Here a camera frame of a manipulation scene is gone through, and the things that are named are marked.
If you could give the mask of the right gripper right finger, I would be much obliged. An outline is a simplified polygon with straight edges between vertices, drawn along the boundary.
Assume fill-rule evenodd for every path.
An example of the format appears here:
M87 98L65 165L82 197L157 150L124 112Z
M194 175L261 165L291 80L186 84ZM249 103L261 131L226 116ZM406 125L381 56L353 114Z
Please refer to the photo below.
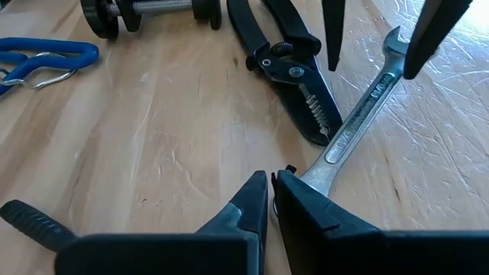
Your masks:
M300 180L272 174L274 202L292 275L368 275L386 257L382 231Z

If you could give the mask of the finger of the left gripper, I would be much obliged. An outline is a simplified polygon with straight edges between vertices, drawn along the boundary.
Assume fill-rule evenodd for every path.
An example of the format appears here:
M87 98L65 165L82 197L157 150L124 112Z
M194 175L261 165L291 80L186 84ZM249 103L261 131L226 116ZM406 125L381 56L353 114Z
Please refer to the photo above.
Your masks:
M345 0L322 0L328 68L336 71L339 63L345 18Z
M425 0L407 48L403 77L414 79L473 0Z

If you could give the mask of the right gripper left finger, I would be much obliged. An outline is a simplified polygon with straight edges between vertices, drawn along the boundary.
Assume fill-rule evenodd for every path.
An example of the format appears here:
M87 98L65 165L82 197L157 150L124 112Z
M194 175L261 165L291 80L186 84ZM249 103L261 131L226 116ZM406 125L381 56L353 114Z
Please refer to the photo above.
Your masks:
M244 242L246 275L264 275L267 238L267 174L255 171L218 214L198 234L234 235Z

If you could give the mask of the black wire stripper pliers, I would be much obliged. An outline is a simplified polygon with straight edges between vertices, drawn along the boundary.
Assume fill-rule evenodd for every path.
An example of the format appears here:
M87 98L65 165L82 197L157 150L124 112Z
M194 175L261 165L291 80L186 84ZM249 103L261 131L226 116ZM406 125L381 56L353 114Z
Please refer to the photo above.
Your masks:
M326 147L342 126L342 117L316 61L322 43L309 33L290 0L261 1L280 29L279 43L265 37L248 0L226 0L246 67L270 81L301 135Z

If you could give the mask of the silver combination wrench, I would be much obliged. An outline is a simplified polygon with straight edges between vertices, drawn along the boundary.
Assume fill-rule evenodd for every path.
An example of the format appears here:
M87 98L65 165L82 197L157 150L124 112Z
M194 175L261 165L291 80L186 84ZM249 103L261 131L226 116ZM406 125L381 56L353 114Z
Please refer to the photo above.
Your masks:
M384 38L384 65L372 84L351 110L314 164L300 179L325 197L345 161L387 101L393 88L403 76L408 43L399 39L400 26Z

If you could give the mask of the small black-handled screwdriver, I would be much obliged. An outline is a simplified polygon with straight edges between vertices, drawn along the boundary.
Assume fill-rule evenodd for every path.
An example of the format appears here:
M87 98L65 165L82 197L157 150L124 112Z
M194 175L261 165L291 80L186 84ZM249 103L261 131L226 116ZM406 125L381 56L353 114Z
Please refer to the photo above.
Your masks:
M78 237L42 211L14 199L0 208L0 217L42 247L58 253Z

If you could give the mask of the black C-clamp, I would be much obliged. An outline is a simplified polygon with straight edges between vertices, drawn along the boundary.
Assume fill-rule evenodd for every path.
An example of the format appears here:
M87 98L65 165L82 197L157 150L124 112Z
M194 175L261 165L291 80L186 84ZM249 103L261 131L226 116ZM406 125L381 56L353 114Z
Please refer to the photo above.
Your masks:
M222 24L220 0L80 0L83 15L93 33L115 40L121 18L128 32L138 32L144 15L191 10L197 21L208 21L211 29Z

